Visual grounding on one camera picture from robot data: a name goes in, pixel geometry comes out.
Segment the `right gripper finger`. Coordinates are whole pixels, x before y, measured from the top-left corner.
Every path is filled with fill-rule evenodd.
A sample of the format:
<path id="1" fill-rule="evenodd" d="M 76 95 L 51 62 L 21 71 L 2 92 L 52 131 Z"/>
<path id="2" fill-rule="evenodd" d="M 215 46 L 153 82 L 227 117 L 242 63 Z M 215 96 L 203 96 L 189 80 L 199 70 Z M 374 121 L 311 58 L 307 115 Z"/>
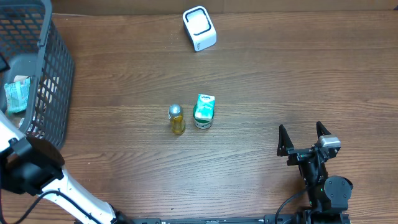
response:
<path id="1" fill-rule="evenodd" d="M 331 135 L 331 132 L 329 132 L 326 127 L 324 127 L 321 121 L 317 121 L 316 128 L 318 138 L 325 135 Z"/>
<path id="2" fill-rule="evenodd" d="M 277 146 L 278 156 L 288 156 L 289 151 L 294 150 L 294 145 L 290 140 L 286 128 L 283 124 L 279 126 L 279 143 Z"/>

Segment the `teal snack packet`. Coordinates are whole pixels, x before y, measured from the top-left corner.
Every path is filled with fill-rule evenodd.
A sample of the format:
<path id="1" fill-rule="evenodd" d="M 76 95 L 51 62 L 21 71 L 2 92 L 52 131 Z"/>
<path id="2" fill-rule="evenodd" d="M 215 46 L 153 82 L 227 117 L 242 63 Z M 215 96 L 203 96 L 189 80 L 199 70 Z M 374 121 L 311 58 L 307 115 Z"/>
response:
<path id="1" fill-rule="evenodd" d="M 7 103 L 7 113 L 19 113 L 27 109 L 30 91 L 30 78 L 8 83 L 4 86 Z"/>

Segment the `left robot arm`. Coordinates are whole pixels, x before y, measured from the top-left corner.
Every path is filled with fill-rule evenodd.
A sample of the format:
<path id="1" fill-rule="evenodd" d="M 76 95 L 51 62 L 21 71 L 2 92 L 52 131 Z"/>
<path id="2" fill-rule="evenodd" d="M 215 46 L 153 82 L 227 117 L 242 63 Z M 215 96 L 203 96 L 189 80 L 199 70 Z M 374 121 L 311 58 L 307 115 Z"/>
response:
<path id="1" fill-rule="evenodd" d="M 51 142 L 26 136 L 1 113 L 1 188 L 39 196 L 18 223 L 43 198 L 58 204 L 81 223 L 132 223 L 71 178 L 64 165 L 63 157 Z"/>

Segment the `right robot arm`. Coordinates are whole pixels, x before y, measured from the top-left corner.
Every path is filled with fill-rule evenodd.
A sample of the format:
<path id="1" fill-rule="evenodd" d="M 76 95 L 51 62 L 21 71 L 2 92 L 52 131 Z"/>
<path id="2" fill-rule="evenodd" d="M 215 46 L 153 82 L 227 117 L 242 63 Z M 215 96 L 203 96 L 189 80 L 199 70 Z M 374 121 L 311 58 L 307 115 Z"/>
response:
<path id="1" fill-rule="evenodd" d="M 277 155 L 287 157 L 288 166 L 298 166 L 305 188 L 288 198 L 277 210 L 275 223 L 282 223 L 280 212 L 292 200 L 308 195 L 309 206 L 302 207 L 289 216 L 286 223 L 337 224 L 350 223 L 348 200 L 353 190 L 352 182 L 342 176 L 329 176 L 325 163 L 336 157 L 341 141 L 327 130 L 321 122 L 316 123 L 318 140 L 310 148 L 296 149 L 286 128 L 279 126 Z"/>

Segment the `green lid white jar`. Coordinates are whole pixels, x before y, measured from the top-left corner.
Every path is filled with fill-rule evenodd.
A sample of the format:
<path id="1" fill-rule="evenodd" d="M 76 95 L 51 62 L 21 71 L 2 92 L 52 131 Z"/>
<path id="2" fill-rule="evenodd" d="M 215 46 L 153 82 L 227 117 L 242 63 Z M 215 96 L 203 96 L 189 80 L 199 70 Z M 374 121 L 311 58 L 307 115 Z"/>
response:
<path id="1" fill-rule="evenodd" d="M 214 111 L 211 112 L 210 119 L 201 119 L 198 116 L 196 116 L 196 112 L 197 112 L 197 105 L 193 107 L 193 119 L 195 121 L 195 126 L 200 129 L 210 128 L 213 124 L 215 112 Z"/>

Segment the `yellow liquid bottle silver cap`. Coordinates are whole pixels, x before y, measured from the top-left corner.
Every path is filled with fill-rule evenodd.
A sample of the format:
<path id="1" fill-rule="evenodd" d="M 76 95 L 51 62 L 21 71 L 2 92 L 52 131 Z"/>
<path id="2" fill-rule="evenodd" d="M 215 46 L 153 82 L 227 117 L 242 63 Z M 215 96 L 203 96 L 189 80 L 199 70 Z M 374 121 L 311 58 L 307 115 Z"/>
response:
<path id="1" fill-rule="evenodd" d="M 173 104 L 169 107 L 169 121 L 171 130 L 175 134 L 183 134 L 185 131 L 185 120 L 183 118 L 183 108 L 180 105 Z"/>

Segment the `brown snack bag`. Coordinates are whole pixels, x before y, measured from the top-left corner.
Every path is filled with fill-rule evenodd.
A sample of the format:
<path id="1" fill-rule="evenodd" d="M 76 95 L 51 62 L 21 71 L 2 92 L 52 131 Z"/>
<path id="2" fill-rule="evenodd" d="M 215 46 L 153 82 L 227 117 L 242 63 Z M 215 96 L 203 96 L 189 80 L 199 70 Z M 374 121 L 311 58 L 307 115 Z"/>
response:
<path id="1" fill-rule="evenodd" d="M 35 110 L 32 115 L 31 123 L 28 125 L 27 134 L 34 135 L 35 137 L 43 138 L 45 134 L 44 120 L 47 110 L 47 105 L 52 102 L 53 96 L 57 93 L 57 85 L 59 77 L 44 78 L 43 84 L 39 85 L 37 97 L 35 99 Z"/>

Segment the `teal tissue pack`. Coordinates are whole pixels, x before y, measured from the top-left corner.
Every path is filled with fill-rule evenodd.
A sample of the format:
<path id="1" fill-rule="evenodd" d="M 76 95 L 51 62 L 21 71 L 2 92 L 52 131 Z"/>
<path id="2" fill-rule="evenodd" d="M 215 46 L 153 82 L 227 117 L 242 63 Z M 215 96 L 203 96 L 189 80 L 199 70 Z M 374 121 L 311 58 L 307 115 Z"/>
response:
<path id="1" fill-rule="evenodd" d="M 215 110 L 215 97 L 211 95 L 199 94 L 194 110 L 194 117 L 200 120 L 211 121 Z"/>

